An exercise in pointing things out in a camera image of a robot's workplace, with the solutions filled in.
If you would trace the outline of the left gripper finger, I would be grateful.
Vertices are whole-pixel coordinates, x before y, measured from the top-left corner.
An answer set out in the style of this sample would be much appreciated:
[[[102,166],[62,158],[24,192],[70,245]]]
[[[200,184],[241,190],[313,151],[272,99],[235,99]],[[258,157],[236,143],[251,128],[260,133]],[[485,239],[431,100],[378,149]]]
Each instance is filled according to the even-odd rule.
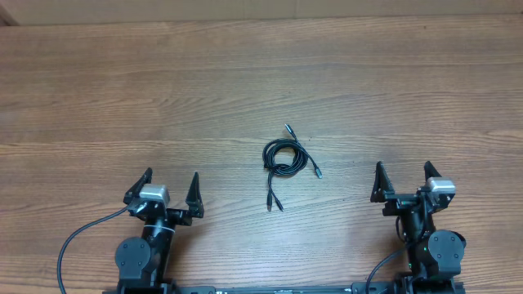
[[[141,178],[125,193],[123,202],[125,204],[130,204],[134,198],[138,198],[143,187],[151,183],[152,175],[153,170],[151,167],[148,167]]]
[[[194,173],[190,184],[188,194],[186,196],[186,204],[188,205],[190,215],[192,217],[203,218],[204,207],[203,200],[199,188],[199,174]]]

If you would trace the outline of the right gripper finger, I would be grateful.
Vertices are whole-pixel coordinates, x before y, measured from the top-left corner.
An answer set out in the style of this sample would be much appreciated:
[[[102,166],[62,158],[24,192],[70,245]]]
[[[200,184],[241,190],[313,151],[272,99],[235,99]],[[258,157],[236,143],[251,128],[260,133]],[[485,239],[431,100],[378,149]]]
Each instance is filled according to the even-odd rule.
[[[395,190],[387,175],[384,164],[382,161],[379,161],[376,164],[375,178],[370,196],[370,202],[385,203],[390,201],[394,195]]]
[[[423,166],[425,181],[428,181],[432,177],[441,177],[441,174],[436,170],[430,161],[426,161]]]

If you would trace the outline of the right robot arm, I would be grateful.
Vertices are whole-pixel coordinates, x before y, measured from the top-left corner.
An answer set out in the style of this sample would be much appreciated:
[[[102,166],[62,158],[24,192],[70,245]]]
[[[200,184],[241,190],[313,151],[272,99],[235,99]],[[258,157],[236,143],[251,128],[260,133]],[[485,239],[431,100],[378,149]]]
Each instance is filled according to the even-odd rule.
[[[372,203],[383,203],[382,214],[396,219],[396,235],[404,246],[380,261],[365,282],[364,291],[372,288],[381,293],[464,293],[462,283],[454,277],[461,274],[461,261],[467,246],[458,232],[438,230],[433,215],[445,210],[456,194],[451,178],[442,176],[429,161],[424,164],[425,184],[412,194],[398,194],[383,162],[376,164]],[[408,272],[398,273],[385,286],[372,283],[374,275],[387,262],[402,254],[408,258]]]

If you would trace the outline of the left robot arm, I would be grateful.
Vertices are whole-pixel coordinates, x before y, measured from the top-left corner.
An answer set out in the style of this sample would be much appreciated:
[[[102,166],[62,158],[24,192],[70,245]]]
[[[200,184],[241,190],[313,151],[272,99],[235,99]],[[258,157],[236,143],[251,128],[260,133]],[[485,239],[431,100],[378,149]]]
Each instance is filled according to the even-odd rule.
[[[164,278],[176,227],[190,226],[194,218],[204,216],[198,173],[193,175],[186,209],[170,208],[167,186],[154,184],[152,175],[147,168],[123,198],[126,211],[144,227],[140,237],[125,239],[116,249],[117,293],[178,293],[176,284]]]

